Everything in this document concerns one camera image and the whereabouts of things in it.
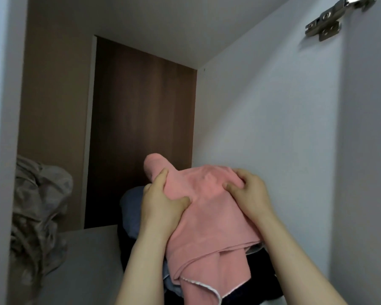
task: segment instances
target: metal hinge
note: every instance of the metal hinge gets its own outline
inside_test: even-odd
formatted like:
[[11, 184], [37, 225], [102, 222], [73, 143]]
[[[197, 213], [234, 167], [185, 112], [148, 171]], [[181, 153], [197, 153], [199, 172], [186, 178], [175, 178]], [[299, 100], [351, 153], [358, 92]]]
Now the metal hinge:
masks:
[[377, 0], [340, 0], [332, 8], [323, 12], [320, 17], [306, 26], [306, 36], [319, 34], [319, 40], [323, 41], [340, 32], [341, 21], [349, 8], [362, 8], [366, 11]]

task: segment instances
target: pink garment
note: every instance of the pink garment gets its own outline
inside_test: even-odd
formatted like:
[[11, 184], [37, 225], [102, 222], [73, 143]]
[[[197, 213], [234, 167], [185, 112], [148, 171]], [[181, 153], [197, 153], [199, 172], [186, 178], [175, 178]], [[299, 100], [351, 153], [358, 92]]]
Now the pink garment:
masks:
[[188, 196], [192, 201], [167, 244], [171, 279], [180, 283], [185, 304], [221, 304], [223, 297], [251, 278], [245, 249], [260, 242], [255, 226], [222, 187], [231, 181], [242, 188], [244, 182], [227, 167], [178, 171], [159, 154], [144, 161], [151, 181], [163, 168], [169, 170], [167, 197]]

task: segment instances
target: hand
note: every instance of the hand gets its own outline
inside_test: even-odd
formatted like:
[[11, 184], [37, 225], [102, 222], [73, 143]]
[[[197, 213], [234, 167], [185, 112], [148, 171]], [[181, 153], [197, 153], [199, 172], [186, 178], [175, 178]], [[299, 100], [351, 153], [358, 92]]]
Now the hand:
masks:
[[274, 215], [264, 181], [247, 170], [233, 170], [245, 182], [244, 188], [240, 189], [233, 183], [224, 183], [223, 187], [233, 196], [243, 213], [256, 224], [263, 217]]
[[171, 200], [164, 194], [168, 169], [163, 169], [152, 184], [144, 188], [141, 204], [140, 235], [152, 231], [157, 237], [168, 241], [179, 224], [182, 213], [191, 204], [189, 197]]

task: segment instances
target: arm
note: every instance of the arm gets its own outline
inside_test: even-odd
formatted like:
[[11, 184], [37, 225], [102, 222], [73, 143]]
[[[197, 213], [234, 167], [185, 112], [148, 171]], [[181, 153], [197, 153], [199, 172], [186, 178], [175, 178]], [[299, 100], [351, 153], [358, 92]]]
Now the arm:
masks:
[[163, 260], [168, 239], [178, 226], [188, 197], [168, 199], [163, 188], [168, 170], [164, 169], [144, 188], [138, 239], [131, 251], [116, 305], [163, 305]]
[[231, 183], [224, 188], [262, 234], [287, 303], [346, 305], [275, 215], [263, 180], [243, 169], [235, 172], [244, 189]]

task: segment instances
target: dark wood panel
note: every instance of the dark wood panel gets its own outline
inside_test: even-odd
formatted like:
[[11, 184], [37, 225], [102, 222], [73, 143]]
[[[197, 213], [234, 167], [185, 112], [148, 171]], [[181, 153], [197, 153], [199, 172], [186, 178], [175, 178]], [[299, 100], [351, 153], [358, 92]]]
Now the dark wood panel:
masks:
[[148, 154], [191, 167], [196, 74], [98, 38], [85, 228], [117, 223], [124, 192], [147, 184]]

